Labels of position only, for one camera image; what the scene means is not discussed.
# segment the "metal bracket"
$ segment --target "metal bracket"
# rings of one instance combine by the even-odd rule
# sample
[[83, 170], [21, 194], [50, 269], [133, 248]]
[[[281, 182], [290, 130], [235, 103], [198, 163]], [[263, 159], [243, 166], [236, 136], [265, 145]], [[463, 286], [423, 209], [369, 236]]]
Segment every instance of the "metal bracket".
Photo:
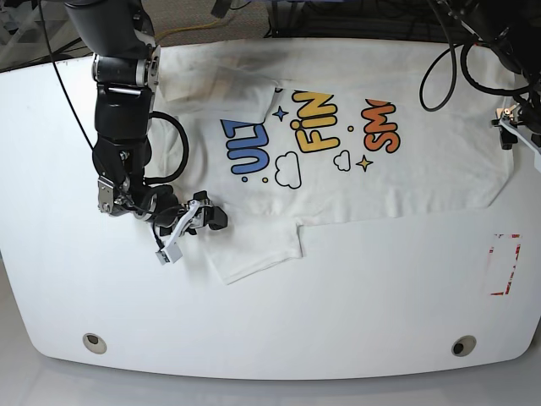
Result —
[[172, 230], [172, 234], [169, 236], [169, 239], [167, 239], [164, 247], [156, 252], [156, 256], [162, 265], [165, 265], [168, 262], [174, 264], [183, 257], [182, 251], [178, 248], [177, 239], [186, 232], [200, 207], [201, 202], [198, 200], [191, 200], [189, 202], [188, 212], [180, 217], [180, 220]]
[[506, 129], [511, 134], [515, 135], [519, 140], [522, 140], [522, 142], [524, 142], [524, 144], [526, 144], [527, 147], [533, 151], [533, 165], [538, 170], [538, 172], [541, 173], [541, 149], [532, 141], [531, 132], [528, 131], [528, 133], [525, 134], [524, 131], [521, 131], [518, 127], [514, 126], [511, 123], [511, 117], [511, 114], [505, 114], [504, 112], [504, 114], [501, 115], [498, 125], [502, 129]]
[[98, 209], [102, 213], [111, 214], [115, 204], [114, 183], [100, 176], [98, 178]]

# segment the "printed graphic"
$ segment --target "printed graphic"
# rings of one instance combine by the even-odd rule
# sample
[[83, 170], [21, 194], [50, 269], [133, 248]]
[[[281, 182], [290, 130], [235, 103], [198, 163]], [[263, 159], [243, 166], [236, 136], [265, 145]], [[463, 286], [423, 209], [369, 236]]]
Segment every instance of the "printed graphic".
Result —
[[280, 119], [280, 122], [282, 122], [283, 119], [284, 119], [284, 116], [287, 116], [288, 114], [289, 114], [289, 112], [284, 112], [281, 109], [281, 106], [278, 106], [278, 111], [277, 112], [272, 113], [273, 116], [277, 116]]
[[487, 289], [491, 289], [494, 284], [499, 285], [498, 291], [489, 290], [493, 292], [490, 296], [506, 296], [511, 291], [513, 277], [515, 277], [522, 239], [520, 234], [495, 234], [495, 239], [489, 250], [485, 272], [489, 280], [485, 281], [485, 284], [489, 285]]
[[349, 151], [342, 151], [340, 155], [335, 156], [332, 161], [341, 172], [349, 172], [352, 168], [351, 161], [349, 160]]
[[295, 91], [292, 100], [303, 103], [297, 111], [298, 119], [290, 126], [295, 130], [298, 148], [304, 153], [317, 152], [337, 148], [340, 140], [336, 137], [324, 138], [320, 129], [332, 127], [338, 123], [336, 113], [338, 107], [328, 101], [333, 95], [313, 93], [311, 91]]
[[364, 147], [372, 152], [385, 147], [388, 154], [398, 151], [400, 148], [400, 136], [396, 132], [398, 125], [387, 122], [387, 115], [396, 111], [396, 106], [387, 101], [367, 99], [370, 107], [361, 112], [361, 116], [369, 122], [364, 126]]
[[[269, 155], [260, 147], [269, 144], [269, 137], [265, 126], [261, 124], [242, 123], [239, 121], [222, 120], [224, 134], [227, 138], [235, 138], [226, 143], [227, 157], [232, 161], [247, 159], [247, 162], [235, 164], [231, 172], [236, 175], [254, 173], [265, 169], [269, 165]], [[252, 128], [254, 136], [238, 137], [238, 130]]]
[[363, 155], [363, 160], [361, 162], [357, 162], [355, 165], [357, 165], [358, 167], [363, 167], [364, 171], [366, 172], [369, 165], [372, 165], [372, 164], [373, 162], [366, 159], [366, 156]]
[[298, 189], [301, 187], [301, 168], [298, 165], [298, 156], [295, 152], [289, 151], [286, 155], [281, 155], [276, 159], [276, 182], [289, 189]]

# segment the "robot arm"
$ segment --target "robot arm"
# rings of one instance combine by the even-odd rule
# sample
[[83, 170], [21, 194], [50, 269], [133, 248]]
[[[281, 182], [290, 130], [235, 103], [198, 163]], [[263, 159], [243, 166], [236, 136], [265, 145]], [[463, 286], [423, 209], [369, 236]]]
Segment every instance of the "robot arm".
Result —
[[[97, 142], [92, 152], [98, 172], [98, 207], [110, 216], [132, 212], [150, 222], [160, 246], [161, 261], [175, 261], [178, 253], [164, 255], [158, 237], [172, 233], [182, 219], [183, 230], [209, 225], [227, 226], [227, 215], [199, 193], [198, 210], [192, 200], [179, 204], [172, 186], [188, 159], [188, 138], [180, 123], [166, 114], [153, 112], [158, 85], [160, 47], [154, 40], [150, 17], [141, 0], [69, 0], [68, 15], [95, 59], [92, 75], [97, 83], [95, 126]], [[152, 149], [147, 132], [151, 119], [173, 123], [183, 140], [185, 159], [175, 176], [146, 178], [145, 166]]]

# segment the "white table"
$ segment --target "white table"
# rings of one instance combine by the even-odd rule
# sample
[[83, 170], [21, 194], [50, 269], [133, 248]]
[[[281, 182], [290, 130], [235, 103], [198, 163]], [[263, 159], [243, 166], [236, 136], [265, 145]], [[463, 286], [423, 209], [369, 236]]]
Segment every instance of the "white table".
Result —
[[[94, 134], [90, 60], [59, 64]], [[306, 380], [514, 359], [541, 315], [541, 176], [516, 172], [484, 211], [306, 228], [306, 257], [224, 285], [196, 255], [159, 266], [148, 229], [96, 209], [90, 150], [52, 68], [0, 75], [0, 247], [36, 349], [174, 375]], [[494, 233], [519, 233], [510, 295], [484, 292]], [[82, 337], [107, 342], [96, 355]], [[452, 344], [477, 338], [467, 357]]]

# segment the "round hole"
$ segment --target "round hole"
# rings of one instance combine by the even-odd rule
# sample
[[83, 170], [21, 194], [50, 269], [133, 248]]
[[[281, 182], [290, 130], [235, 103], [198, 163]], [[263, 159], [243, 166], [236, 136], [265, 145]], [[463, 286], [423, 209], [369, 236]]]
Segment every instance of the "round hole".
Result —
[[90, 341], [90, 344], [94, 344], [94, 345], [98, 344], [98, 337], [93, 336], [92, 334], [89, 334], [86, 337], [88, 338], [88, 341]]
[[464, 336], [455, 341], [451, 347], [451, 352], [456, 357], [465, 357], [472, 353], [477, 345], [477, 340], [474, 336]]
[[107, 345], [100, 336], [95, 334], [85, 334], [83, 336], [83, 344], [86, 349], [94, 354], [104, 354], [107, 351]]
[[464, 344], [461, 344], [461, 343], [455, 344], [455, 346], [453, 347], [453, 354], [459, 355], [462, 351], [464, 351]]

